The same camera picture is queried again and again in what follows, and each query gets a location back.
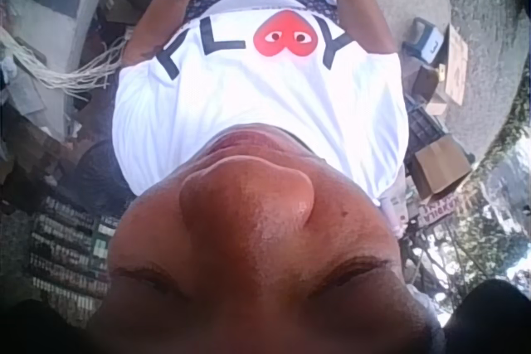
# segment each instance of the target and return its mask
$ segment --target white cable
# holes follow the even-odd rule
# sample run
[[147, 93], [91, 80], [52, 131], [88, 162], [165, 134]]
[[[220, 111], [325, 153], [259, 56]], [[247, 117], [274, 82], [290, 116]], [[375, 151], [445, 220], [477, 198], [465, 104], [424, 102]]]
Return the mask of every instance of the white cable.
[[113, 43], [109, 50], [79, 70], [69, 73], [59, 73], [48, 69], [35, 57], [31, 50], [18, 44], [3, 27], [0, 27], [0, 43], [44, 87], [50, 90], [63, 90], [68, 95], [80, 98], [77, 95], [79, 93], [101, 87], [106, 88], [107, 80], [121, 66], [126, 40], [121, 37]]

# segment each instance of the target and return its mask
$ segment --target heart with eyes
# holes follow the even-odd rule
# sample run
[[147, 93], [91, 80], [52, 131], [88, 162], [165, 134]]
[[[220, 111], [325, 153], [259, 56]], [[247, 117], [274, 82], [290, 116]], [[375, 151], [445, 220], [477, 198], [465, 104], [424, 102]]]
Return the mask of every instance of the heart with eyes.
[[266, 57], [276, 56], [285, 48], [296, 56], [306, 57], [315, 51], [318, 40], [315, 29], [299, 14], [289, 10], [269, 18], [254, 37], [255, 48]]

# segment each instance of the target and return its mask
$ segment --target cardboard box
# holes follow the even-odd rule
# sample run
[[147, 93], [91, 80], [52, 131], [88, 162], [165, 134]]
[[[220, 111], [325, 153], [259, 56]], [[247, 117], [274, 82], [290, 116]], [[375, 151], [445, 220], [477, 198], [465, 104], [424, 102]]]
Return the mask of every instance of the cardboard box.
[[437, 91], [426, 105], [426, 112], [431, 116], [441, 116], [446, 112], [446, 108], [448, 108], [448, 102], [445, 96]]
[[419, 196], [427, 203], [451, 194], [471, 171], [465, 153], [449, 134], [416, 153], [410, 169]]
[[421, 96], [427, 103], [435, 94], [439, 86], [439, 71], [428, 65], [421, 66], [417, 78], [413, 84], [412, 93], [415, 96]]
[[457, 30], [448, 27], [448, 62], [446, 68], [445, 92], [458, 105], [463, 105], [468, 67], [468, 45]]

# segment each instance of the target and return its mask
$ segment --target person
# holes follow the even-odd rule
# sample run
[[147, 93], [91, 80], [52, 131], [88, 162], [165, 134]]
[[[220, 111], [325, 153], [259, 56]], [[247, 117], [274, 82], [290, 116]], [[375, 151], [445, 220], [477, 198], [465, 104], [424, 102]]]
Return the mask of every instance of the person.
[[441, 340], [378, 209], [408, 124], [375, 0], [153, 0], [115, 103], [114, 150], [139, 198], [90, 326], [111, 352]]

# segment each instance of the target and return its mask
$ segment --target lips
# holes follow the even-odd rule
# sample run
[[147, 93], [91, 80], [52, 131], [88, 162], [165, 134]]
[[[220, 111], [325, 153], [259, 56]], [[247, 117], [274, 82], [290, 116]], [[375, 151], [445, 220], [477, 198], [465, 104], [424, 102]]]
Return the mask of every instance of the lips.
[[218, 138], [212, 146], [208, 149], [207, 154], [211, 155], [223, 149], [239, 147], [239, 146], [257, 146], [282, 150], [282, 147], [268, 134], [250, 131], [239, 130], [237, 132], [226, 133]]

